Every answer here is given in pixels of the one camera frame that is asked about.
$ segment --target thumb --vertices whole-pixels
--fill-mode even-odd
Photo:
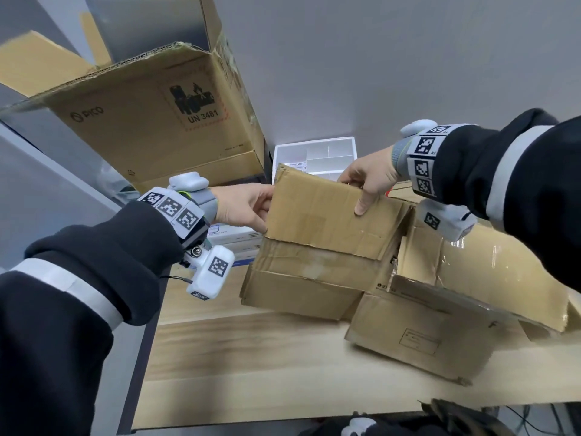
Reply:
[[[363,190],[361,197],[357,201],[357,205],[355,205],[355,215],[362,216],[365,214],[376,198],[377,193],[370,193],[369,191]]]
[[[252,218],[249,220],[248,224],[246,225],[249,228],[252,228],[257,233],[264,234],[266,233],[266,223],[264,220],[260,218],[258,214],[252,212]]]

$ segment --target open cardboard box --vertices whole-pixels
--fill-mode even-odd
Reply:
[[[519,321],[531,338],[579,319],[570,289],[515,238],[478,224],[446,242],[414,220],[386,291],[363,296],[346,339],[466,385],[506,325]]]
[[[389,282],[410,205],[381,198],[353,214],[361,190],[280,165],[268,231],[242,304],[338,320]]]
[[[86,14],[100,67],[36,32],[4,43],[0,83],[28,99],[0,116],[48,107],[142,192],[194,170],[211,185],[270,183],[264,136],[214,2],[199,2],[210,51],[176,42],[107,65]]]

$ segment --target hand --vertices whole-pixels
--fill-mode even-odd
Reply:
[[[400,179],[392,164],[392,149],[393,146],[356,159],[337,179],[363,188],[355,205],[356,215],[365,214],[377,196],[385,194]]]
[[[266,232],[266,215],[270,208],[274,185],[242,183],[228,187],[211,187],[218,199],[214,222],[232,226],[248,226],[259,233]]]

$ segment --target person's right hand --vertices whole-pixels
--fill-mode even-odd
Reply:
[[[392,149],[393,146],[356,159],[337,179],[337,182],[363,189],[355,205],[356,215],[365,214],[379,195],[385,194],[400,180],[392,164]]]

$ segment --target reflective stripe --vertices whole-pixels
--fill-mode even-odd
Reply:
[[[53,263],[41,259],[26,259],[12,268],[69,293],[103,318],[111,330],[123,322],[123,317],[109,300],[89,283]]]
[[[486,202],[486,215],[495,229],[504,232],[504,199],[514,167],[529,145],[553,127],[553,125],[538,125],[525,131],[512,141],[500,159],[492,179],[488,202]]]

